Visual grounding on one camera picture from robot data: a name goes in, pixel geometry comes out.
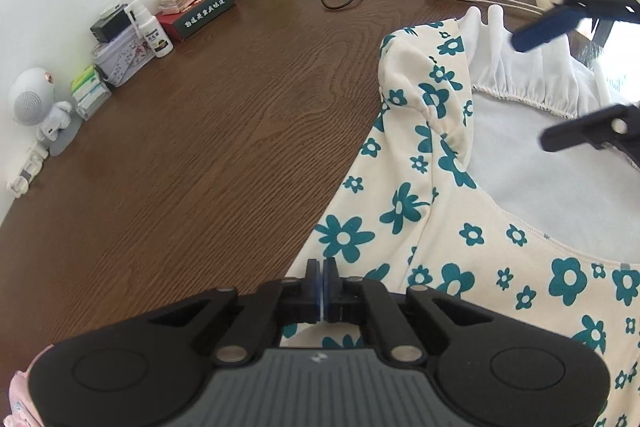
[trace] astronaut figurine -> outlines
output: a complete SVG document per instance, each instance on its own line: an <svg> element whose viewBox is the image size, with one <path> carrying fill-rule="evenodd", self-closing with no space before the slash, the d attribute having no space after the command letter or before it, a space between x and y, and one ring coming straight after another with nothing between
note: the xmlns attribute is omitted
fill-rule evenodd
<svg viewBox="0 0 640 427"><path fill-rule="evenodd" d="M71 123L71 113L74 110L68 102L56 102L45 119L36 127L36 138L43 142L47 138L51 141L58 137L60 129L66 129Z"/></svg>

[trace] white speaker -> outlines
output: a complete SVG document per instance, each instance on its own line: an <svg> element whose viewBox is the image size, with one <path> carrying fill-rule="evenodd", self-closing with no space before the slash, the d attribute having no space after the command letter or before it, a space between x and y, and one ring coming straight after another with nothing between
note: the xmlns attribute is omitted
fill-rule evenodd
<svg viewBox="0 0 640 427"><path fill-rule="evenodd" d="M73 108L55 102L53 79L42 68L23 71L9 88L9 114L20 125L37 125L39 141L55 140L66 129Z"/></svg>
<svg viewBox="0 0 640 427"><path fill-rule="evenodd" d="M20 125L37 125L53 107L53 80L42 68L21 73L9 88L9 113Z"/></svg>

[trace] logo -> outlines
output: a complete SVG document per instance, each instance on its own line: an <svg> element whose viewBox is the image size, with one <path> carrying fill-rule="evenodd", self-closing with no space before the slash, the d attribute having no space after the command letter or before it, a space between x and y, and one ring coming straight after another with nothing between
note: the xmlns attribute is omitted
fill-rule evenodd
<svg viewBox="0 0 640 427"><path fill-rule="evenodd" d="M316 353L314 356L310 357L316 363L322 363L324 360L327 360L329 357L324 353Z"/></svg>

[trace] small boxes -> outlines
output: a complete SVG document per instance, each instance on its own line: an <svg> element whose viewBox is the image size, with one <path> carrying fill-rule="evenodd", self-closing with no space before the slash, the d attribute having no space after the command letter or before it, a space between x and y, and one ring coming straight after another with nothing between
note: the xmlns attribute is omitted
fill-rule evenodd
<svg viewBox="0 0 640 427"><path fill-rule="evenodd" d="M100 80L94 67L89 66L71 83L71 96L78 114L83 120L89 120L111 96L111 91Z"/></svg>
<svg viewBox="0 0 640 427"><path fill-rule="evenodd" d="M92 57L103 79L118 87L154 58L154 52L136 34L136 29L128 26L113 41L98 44Z"/></svg>
<svg viewBox="0 0 640 427"><path fill-rule="evenodd" d="M197 0L183 13L158 14L156 17L173 40L183 42L234 4L234 0Z"/></svg>
<svg viewBox="0 0 640 427"><path fill-rule="evenodd" d="M91 33L98 42L111 42L131 24L127 17L124 4L112 5L100 14L93 26Z"/></svg>

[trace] gray grip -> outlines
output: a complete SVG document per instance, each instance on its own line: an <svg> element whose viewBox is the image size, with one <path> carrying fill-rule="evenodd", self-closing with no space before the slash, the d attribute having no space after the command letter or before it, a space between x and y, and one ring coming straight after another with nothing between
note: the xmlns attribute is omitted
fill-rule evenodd
<svg viewBox="0 0 640 427"><path fill-rule="evenodd" d="M214 374L168 427L472 427L429 380L383 364L372 349L268 349L254 365Z"/></svg>

